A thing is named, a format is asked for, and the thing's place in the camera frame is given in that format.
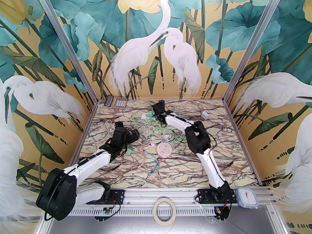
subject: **clock face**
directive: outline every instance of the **clock face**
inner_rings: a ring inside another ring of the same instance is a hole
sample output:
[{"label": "clock face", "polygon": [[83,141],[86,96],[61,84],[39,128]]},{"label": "clock face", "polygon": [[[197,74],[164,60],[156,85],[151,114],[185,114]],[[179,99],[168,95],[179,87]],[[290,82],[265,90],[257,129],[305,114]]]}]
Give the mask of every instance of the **clock face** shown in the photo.
[{"label": "clock face", "polygon": [[257,201],[251,191],[240,189],[239,195],[243,201],[244,204],[248,205],[256,205]]}]

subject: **calculator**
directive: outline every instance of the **calculator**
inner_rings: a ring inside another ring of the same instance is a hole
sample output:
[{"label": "calculator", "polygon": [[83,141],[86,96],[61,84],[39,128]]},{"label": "calculator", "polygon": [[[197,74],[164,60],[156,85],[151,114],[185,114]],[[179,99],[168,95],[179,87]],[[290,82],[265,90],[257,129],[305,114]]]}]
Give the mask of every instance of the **calculator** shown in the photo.
[{"label": "calculator", "polygon": [[104,106],[109,108],[124,109],[126,107],[127,100],[128,99],[126,97],[107,96]]}]

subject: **white plug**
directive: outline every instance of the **white plug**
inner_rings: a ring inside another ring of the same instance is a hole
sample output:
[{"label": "white plug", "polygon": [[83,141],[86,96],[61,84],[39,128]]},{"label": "white plug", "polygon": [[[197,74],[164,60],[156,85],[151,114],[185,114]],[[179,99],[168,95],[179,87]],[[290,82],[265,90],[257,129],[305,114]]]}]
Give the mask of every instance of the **white plug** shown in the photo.
[{"label": "white plug", "polygon": [[146,119],[146,115],[147,115],[147,113],[143,113],[141,116],[141,119]]},{"label": "white plug", "polygon": [[207,113],[206,111],[203,111],[202,112],[202,117],[204,118],[204,119],[208,119],[209,118],[209,113]]}]

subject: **green connector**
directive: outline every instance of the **green connector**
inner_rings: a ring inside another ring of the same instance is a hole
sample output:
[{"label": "green connector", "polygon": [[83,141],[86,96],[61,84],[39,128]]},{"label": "green connector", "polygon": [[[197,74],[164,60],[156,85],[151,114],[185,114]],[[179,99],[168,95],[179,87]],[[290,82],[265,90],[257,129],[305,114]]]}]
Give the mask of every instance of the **green connector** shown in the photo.
[{"label": "green connector", "polygon": [[131,155],[131,153],[132,153],[132,147],[127,147],[127,151],[126,151],[126,154],[128,154],[128,155]]}]

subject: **round pink object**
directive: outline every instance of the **round pink object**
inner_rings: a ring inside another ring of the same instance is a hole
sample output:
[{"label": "round pink object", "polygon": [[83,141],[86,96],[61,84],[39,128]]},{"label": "round pink object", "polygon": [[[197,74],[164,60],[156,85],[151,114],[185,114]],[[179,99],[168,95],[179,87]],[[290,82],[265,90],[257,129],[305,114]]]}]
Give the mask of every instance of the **round pink object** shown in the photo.
[{"label": "round pink object", "polygon": [[172,147],[169,143],[161,142],[157,146],[157,153],[162,158],[167,158],[172,152]]}]

